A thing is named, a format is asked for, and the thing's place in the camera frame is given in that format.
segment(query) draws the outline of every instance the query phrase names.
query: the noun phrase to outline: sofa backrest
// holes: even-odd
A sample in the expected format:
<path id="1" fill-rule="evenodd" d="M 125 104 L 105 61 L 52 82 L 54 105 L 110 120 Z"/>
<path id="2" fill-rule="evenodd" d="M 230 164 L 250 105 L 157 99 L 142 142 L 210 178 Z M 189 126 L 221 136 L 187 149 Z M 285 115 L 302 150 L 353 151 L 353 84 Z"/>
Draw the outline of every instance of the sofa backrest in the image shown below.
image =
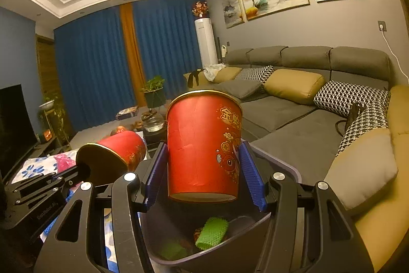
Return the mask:
<path id="1" fill-rule="evenodd" d="M 283 66 L 287 69 L 308 71 L 321 74 L 330 81 L 331 47 L 290 47 L 281 52 Z"/>
<path id="2" fill-rule="evenodd" d="M 388 89 L 391 63 L 388 55 L 376 49 L 355 47 L 272 46 L 229 51 L 225 62 L 234 67 L 273 65 L 321 74 L 326 81 Z"/>
<path id="3" fill-rule="evenodd" d="M 389 57 L 376 49 L 336 47 L 331 50 L 331 79 L 345 83 L 388 89 L 391 80 Z"/>
<path id="4" fill-rule="evenodd" d="M 249 63 L 252 67 L 261 67 L 273 65 L 274 67 L 283 66 L 281 61 L 281 51 L 286 46 L 273 46 L 252 49 L 248 53 Z"/>
<path id="5" fill-rule="evenodd" d="M 248 53 L 252 48 L 237 49 L 227 53 L 224 61 L 226 64 L 233 67 L 241 67 L 242 69 L 246 67 L 251 67 Z"/>

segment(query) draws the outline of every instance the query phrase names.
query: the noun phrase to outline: blue curtain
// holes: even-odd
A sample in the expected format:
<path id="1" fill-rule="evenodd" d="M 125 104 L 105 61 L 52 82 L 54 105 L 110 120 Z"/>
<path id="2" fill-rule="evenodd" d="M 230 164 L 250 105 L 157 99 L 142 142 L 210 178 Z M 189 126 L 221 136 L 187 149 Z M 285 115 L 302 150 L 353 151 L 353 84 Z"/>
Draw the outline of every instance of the blue curtain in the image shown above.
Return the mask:
<path id="1" fill-rule="evenodd" d="M 69 22 L 54 38 L 61 92 L 75 130 L 112 121 L 136 104 L 118 7 Z"/>
<path id="2" fill-rule="evenodd" d="M 133 15 L 146 79 L 161 75 L 167 98 L 186 91 L 184 73 L 202 67 L 193 5 L 205 0 L 141 0 Z"/>

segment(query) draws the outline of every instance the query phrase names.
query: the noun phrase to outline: television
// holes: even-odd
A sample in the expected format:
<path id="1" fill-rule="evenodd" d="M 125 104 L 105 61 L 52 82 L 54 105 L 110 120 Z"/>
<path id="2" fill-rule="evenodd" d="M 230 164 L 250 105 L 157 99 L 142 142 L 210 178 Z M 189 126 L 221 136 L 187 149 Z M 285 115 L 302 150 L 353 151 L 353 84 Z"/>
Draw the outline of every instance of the television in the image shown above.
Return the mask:
<path id="1" fill-rule="evenodd" d="M 0 89 L 0 172 L 5 183 L 36 144 L 21 85 Z"/>

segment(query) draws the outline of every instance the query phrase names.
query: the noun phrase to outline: sofa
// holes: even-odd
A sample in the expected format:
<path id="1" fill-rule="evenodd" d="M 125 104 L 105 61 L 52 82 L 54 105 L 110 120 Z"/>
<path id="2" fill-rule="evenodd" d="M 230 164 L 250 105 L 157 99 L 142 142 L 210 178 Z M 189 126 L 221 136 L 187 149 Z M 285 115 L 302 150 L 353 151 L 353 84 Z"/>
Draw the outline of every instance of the sofa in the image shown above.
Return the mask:
<path id="1" fill-rule="evenodd" d="M 285 47 L 229 51 L 228 67 L 294 69 L 338 81 L 390 90 L 387 120 L 397 176 L 382 197 L 364 213 L 353 216 L 367 247 L 375 272 L 395 272 L 402 265 L 409 237 L 409 88 L 392 87 L 391 62 L 386 53 L 353 47 Z M 216 89 L 203 72 L 190 90 Z M 342 136 L 335 123 L 338 114 L 257 92 L 240 100 L 242 138 L 300 172 L 302 183 L 324 180 L 336 157 Z"/>

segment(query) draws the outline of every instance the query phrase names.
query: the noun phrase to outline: gray bin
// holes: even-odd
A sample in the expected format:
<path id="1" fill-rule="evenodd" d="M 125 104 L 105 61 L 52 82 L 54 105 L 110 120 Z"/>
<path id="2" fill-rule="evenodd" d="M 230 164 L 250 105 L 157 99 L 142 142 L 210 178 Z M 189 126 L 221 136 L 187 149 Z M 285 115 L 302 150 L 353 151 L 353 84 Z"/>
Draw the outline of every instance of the gray bin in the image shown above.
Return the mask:
<path id="1" fill-rule="evenodd" d="M 274 165 L 300 182 L 299 173 L 283 162 L 254 148 L 257 156 L 265 163 Z M 240 174 L 239 196 L 230 203 L 182 203 L 168 198 L 167 173 L 165 173 L 155 205 L 141 214 L 144 241 L 151 260 L 166 266 L 176 266 L 191 273 L 250 273 L 261 254 L 269 215 L 260 213 L 253 204 L 243 174 Z M 201 251 L 194 244 L 194 232 L 203 227 L 208 218 L 217 216 L 229 221 L 227 240 L 219 245 Z M 182 244 L 187 256 L 165 259 L 161 253 L 167 244 Z"/>

